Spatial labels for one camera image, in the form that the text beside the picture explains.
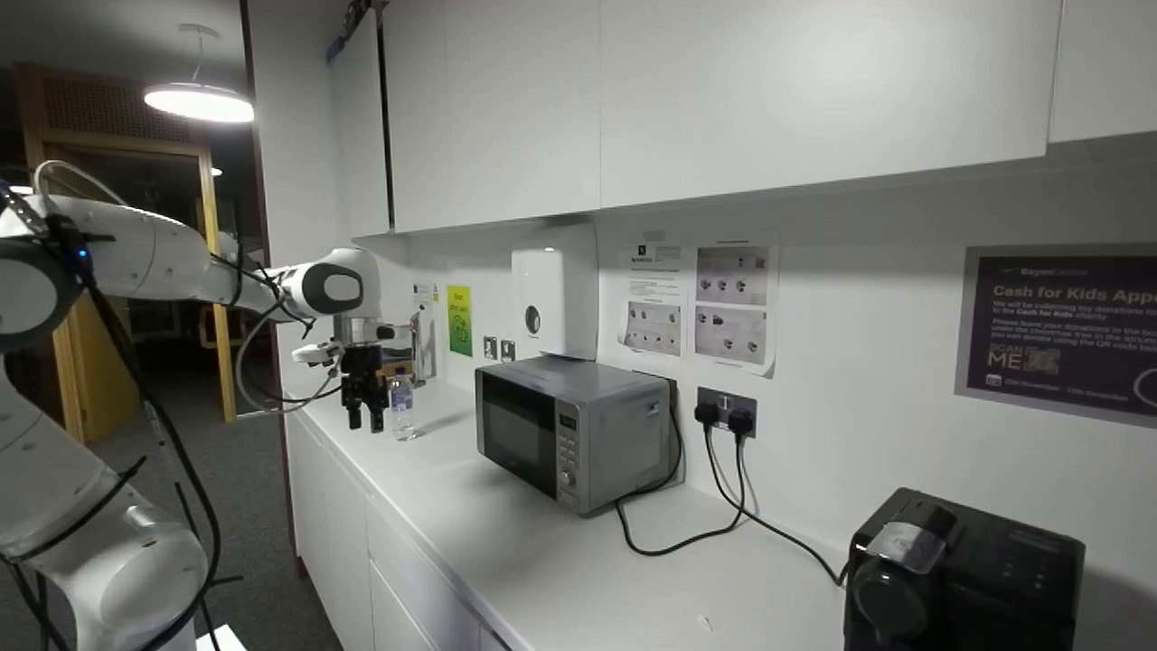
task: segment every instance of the kitchen counter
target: kitchen counter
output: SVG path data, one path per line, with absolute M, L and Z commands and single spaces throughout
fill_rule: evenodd
M 478 454 L 474 400 L 464 389 L 416 389 L 409 442 L 346 429 L 340 400 L 318 400 L 305 417 L 505 647 L 842 647 L 842 588 L 803 551 L 740 524 L 671 556 L 636 556 L 613 511 L 570 517 Z M 641 547 L 666 547 L 728 517 L 722 500 L 686 486 L 628 501 Z

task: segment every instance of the white cupboard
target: white cupboard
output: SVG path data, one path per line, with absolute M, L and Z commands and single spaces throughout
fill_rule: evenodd
M 1157 2 L 1063 0 L 1051 142 L 1157 131 Z
M 286 417 L 298 553 L 343 647 L 372 642 L 365 493 L 305 417 Z
M 1059 0 L 605 0 L 605 205 L 1043 156 Z
M 343 647 L 498 651 L 412 524 L 301 412 L 286 417 L 298 553 Z
M 391 171 L 375 9 L 330 64 L 343 240 L 391 230 Z
M 601 205 L 598 0 L 391 0 L 395 228 Z
M 1043 156 L 1059 0 L 395 0 L 397 230 Z

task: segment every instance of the microwave door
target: microwave door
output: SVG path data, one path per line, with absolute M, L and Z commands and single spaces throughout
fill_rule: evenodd
M 489 377 L 481 389 L 486 454 L 532 481 L 539 493 L 556 495 L 552 399 L 497 377 Z

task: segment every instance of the dark floor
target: dark floor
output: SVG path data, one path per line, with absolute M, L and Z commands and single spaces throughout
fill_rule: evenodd
M 322 615 L 322 604 L 310 583 L 298 570 L 280 420 L 253 417 L 222 428 L 217 382 L 184 355 L 143 363 L 143 367 L 175 422 L 181 428 L 217 506 L 224 528 L 217 574 L 239 574 L 239 583 L 217 586 L 211 593 L 211 615 L 217 617 L 217 624 L 229 622 L 249 651 L 337 651 L 340 642 Z M 112 442 L 96 443 L 96 454 L 116 469 L 130 465 L 139 454 L 149 454 L 134 486 L 151 501 L 178 506 L 168 461 L 158 461 L 155 454 L 143 417 L 139 417 Z M 70 624 L 66 604 L 54 604 L 54 617 Z M 4 574 L 0 651 L 35 647 L 35 617 L 27 610 L 16 583 Z

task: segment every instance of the green sticker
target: green sticker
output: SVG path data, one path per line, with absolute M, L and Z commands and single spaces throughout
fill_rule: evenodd
M 450 284 L 450 349 L 474 359 L 470 284 Z

